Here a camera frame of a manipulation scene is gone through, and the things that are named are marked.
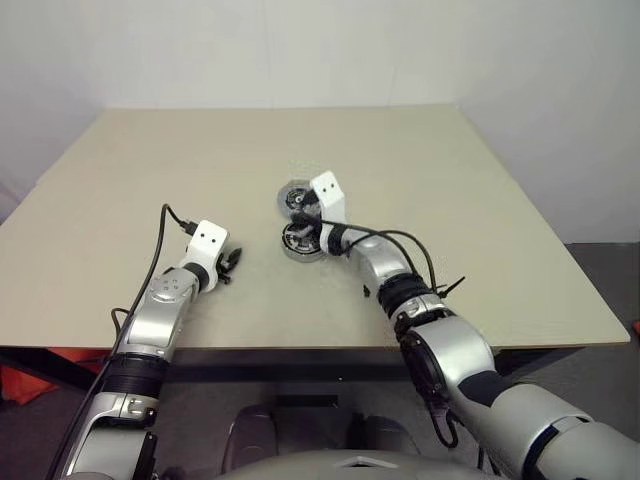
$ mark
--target silver arm segment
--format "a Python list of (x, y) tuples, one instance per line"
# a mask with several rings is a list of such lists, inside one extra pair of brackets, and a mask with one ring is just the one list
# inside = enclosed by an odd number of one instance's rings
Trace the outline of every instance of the silver arm segment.
[(88, 408), (63, 478), (148, 479), (156, 437), (147, 431), (182, 323), (198, 294), (212, 290), (228, 232), (202, 221), (179, 267), (153, 279), (122, 332), (104, 380)]
[[(314, 179), (311, 187), (322, 219), (344, 222), (344, 195), (333, 174)], [(322, 226), (327, 253), (333, 228)], [(340, 250), (362, 235), (341, 232)], [(447, 402), (508, 477), (640, 478), (637, 443), (536, 385), (500, 377), (482, 335), (411, 273), (389, 241), (359, 242), (348, 261), (389, 317), (418, 392), (427, 402)]]

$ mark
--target dark floor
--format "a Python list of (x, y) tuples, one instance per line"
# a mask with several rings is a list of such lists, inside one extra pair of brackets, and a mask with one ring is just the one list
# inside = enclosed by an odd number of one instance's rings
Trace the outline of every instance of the dark floor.
[[(621, 321), (640, 319), (638, 244), (578, 244), (569, 250)], [(640, 439), (640, 357), (635, 336), (628, 345), (586, 348), (526, 377), (583, 408), (597, 420)], [(340, 384), (170, 384), (162, 395), (160, 467), (181, 465), (190, 479), (219, 472), (228, 428), (244, 406), (274, 394), (327, 393), (340, 405), (393, 418), (414, 436), (422, 454), (474, 464), (476, 445), (463, 432), (460, 447), (447, 451), (435, 439), (413, 386), (406, 382)], [(58, 390), (24, 407), (0, 406), (0, 478), (42, 478), (78, 394)]]

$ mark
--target round metal object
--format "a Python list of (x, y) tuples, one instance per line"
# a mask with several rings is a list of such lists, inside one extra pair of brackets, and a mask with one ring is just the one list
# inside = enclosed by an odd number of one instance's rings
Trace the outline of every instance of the round metal object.
[(320, 239), (312, 227), (300, 228), (292, 223), (282, 230), (282, 250), (292, 260), (315, 262), (326, 254), (320, 250)]
[(292, 180), (278, 192), (278, 208), (285, 218), (302, 211), (302, 199), (310, 190), (309, 182), (305, 180)]

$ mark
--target beige tabletop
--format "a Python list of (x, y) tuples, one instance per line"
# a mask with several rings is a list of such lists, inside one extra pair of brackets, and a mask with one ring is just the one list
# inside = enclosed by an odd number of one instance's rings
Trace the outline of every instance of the beige tabletop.
[[(469, 121), (426, 106), (106, 112), (0, 227), (0, 344), (111, 346), (109, 310), (132, 301), (168, 202), (244, 249), (233, 283), (192, 308), (181, 346), (395, 346), (341, 259), (281, 251), (279, 188), (328, 169), (350, 221), (413, 232), (439, 283), (466, 275), (447, 301), (492, 346), (628, 341)], [(169, 223), (159, 268), (187, 242)]]

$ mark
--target white wall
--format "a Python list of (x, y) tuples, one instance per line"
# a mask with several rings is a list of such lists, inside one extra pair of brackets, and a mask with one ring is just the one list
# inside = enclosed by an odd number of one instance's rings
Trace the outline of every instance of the white wall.
[(456, 102), (564, 241), (638, 240), (638, 22), (634, 0), (3, 0), (0, 215), (102, 107)]

